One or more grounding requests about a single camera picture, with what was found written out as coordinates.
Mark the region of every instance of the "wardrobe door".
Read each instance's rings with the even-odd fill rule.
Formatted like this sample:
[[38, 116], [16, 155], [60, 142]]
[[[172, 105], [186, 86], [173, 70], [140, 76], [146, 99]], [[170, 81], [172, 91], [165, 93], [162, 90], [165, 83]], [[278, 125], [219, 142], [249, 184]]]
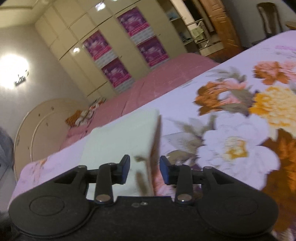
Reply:
[[112, 13], [106, 7], [101, 10], [97, 10], [97, 8], [93, 6], [87, 11], [87, 13], [97, 26], [112, 17]]
[[67, 28], [53, 7], [49, 7], [46, 10], [44, 17], [58, 35], [60, 35]]
[[100, 0], [77, 0], [79, 5], [83, 8], [84, 11], [88, 11], [90, 8], [98, 5]]
[[175, 58], [182, 53], [187, 53], [178, 33], [172, 23], [155, 0], [141, 0], [136, 3], [141, 13], [153, 28], [170, 58]]
[[35, 27], [47, 46], [50, 46], [56, 40], [57, 34], [43, 16], [35, 23]]
[[66, 53], [59, 62], [85, 96], [88, 96], [96, 89], [69, 53]]
[[66, 51], [68, 51], [70, 48], [72, 48], [78, 42], [78, 40], [75, 38], [72, 31], [69, 29], [64, 30], [60, 34], [59, 40], [61, 41], [61, 44], [64, 46]]
[[104, 3], [106, 6], [111, 10], [113, 14], [116, 14], [120, 12], [121, 10], [131, 6], [135, 2], [139, 0], [119, 0], [119, 1], [114, 1], [114, 0], [105, 0]]
[[85, 13], [75, 0], [57, 0], [53, 5], [68, 26], [71, 26]]
[[113, 97], [117, 96], [113, 86], [109, 81], [103, 84], [100, 88], [98, 88], [97, 93], [99, 93], [102, 97], [105, 97], [107, 100], [112, 99]]
[[108, 19], [98, 29], [135, 80], [146, 76], [150, 72], [142, 54], [116, 18]]
[[103, 72], [97, 68], [95, 62], [80, 44], [76, 44], [69, 53], [96, 89], [107, 82]]
[[63, 46], [59, 38], [57, 38], [52, 43], [49, 49], [58, 60], [60, 60], [61, 57], [67, 52], [66, 48]]
[[82, 39], [90, 31], [92, 31], [96, 26], [88, 16], [88, 14], [83, 15], [75, 23], [72, 24], [70, 29], [75, 34], [77, 39]]

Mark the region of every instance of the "wooden door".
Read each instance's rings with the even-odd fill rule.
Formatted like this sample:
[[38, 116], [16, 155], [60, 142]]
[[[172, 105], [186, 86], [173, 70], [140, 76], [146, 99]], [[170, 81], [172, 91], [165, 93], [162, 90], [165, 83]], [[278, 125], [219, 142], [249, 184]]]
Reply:
[[200, 0], [200, 2], [208, 13], [223, 43], [224, 54], [232, 58], [242, 52], [242, 47], [235, 28], [232, 25], [231, 19], [226, 14], [225, 7], [221, 0]]

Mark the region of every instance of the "shelf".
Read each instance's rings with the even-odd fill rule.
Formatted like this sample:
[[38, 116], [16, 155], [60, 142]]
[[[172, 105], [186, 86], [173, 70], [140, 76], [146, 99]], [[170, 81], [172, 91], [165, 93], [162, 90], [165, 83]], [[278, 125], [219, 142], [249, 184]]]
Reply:
[[181, 17], [174, 18], [174, 19], [170, 20], [170, 22], [173, 22], [173, 21], [178, 20], [178, 19], [182, 19], [182, 18]]
[[184, 46], [187, 45], [187, 44], [190, 44], [194, 41], [194, 39], [190, 39], [190, 40], [187, 40], [185, 42], [183, 42]]

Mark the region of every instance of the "bed headboard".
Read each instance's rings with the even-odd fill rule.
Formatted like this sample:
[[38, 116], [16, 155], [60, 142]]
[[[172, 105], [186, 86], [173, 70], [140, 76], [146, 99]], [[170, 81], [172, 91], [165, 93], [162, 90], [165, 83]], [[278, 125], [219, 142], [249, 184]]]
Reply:
[[76, 100], [53, 99], [36, 106], [25, 116], [14, 145], [16, 180], [25, 165], [59, 151], [68, 131], [65, 120], [76, 110], [87, 108]]

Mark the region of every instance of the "yellow flower print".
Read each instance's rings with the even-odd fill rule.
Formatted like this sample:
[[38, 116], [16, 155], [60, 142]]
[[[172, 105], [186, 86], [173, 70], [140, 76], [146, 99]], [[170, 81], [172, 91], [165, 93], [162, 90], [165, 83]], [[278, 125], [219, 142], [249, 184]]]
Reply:
[[249, 112], [261, 116], [275, 129], [282, 128], [296, 137], [296, 95], [289, 88], [271, 86], [254, 97]]

